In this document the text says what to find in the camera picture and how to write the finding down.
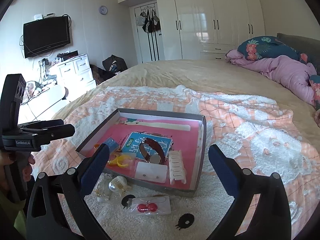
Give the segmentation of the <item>left hand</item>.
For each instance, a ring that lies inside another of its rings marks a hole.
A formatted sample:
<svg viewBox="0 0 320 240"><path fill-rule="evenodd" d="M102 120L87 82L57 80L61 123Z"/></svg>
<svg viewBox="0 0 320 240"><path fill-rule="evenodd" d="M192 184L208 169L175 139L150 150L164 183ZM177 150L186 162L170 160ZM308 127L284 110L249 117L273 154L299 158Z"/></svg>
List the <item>left hand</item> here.
<svg viewBox="0 0 320 240"><path fill-rule="evenodd" d="M16 161L16 157L7 152L1 152L1 183L6 181L4 175L4 166L11 165ZM27 163L22 168L22 176L25 182L31 180L31 173L33 171L32 165L35 164L35 158L32 154L29 155Z"/></svg>

